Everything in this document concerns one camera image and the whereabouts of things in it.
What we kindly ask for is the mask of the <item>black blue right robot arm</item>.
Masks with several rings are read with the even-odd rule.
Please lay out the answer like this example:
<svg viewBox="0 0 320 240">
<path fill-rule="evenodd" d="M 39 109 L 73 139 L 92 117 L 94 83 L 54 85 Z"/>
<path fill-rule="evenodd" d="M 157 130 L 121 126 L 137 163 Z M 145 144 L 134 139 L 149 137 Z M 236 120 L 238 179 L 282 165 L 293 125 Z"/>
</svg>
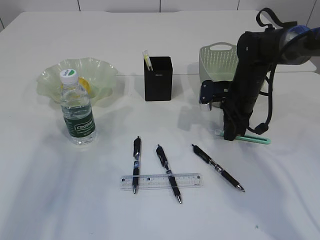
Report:
<svg viewBox="0 0 320 240">
<path fill-rule="evenodd" d="M 277 65 L 301 65 L 320 54 L 320 29 L 303 25 L 247 31 L 237 43 L 238 64 L 223 109 L 223 137 L 233 141 L 246 130 L 258 135 L 269 129 L 273 114 L 273 81 Z M 250 128 L 250 117 L 263 83 L 268 83 L 268 114 L 265 122 Z"/>
</svg>

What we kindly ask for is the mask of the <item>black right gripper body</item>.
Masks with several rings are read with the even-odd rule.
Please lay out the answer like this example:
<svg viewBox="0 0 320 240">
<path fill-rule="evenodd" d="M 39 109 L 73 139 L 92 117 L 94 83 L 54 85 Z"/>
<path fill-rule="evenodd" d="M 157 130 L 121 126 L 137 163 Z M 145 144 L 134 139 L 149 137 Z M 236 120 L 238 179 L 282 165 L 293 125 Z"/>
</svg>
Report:
<svg viewBox="0 0 320 240">
<path fill-rule="evenodd" d="M 236 109 L 233 102 L 224 100 L 221 104 L 223 110 L 223 130 L 229 130 L 232 133 L 245 133 L 249 126 L 250 117 L 253 111 L 250 113 L 241 112 Z"/>
</svg>

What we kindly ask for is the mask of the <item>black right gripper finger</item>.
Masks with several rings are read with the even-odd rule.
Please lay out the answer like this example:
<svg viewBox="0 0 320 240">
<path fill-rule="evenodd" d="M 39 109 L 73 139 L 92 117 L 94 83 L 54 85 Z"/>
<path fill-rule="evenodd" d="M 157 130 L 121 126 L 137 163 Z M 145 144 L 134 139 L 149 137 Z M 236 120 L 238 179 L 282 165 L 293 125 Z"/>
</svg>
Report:
<svg viewBox="0 0 320 240">
<path fill-rule="evenodd" d="M 233 127 L 225 127 L 223 138 L 227 141 L 233 141 L 237 136 L 244 136 L 246 133 L 245 128 L 233 128 Z"/>
</svg>

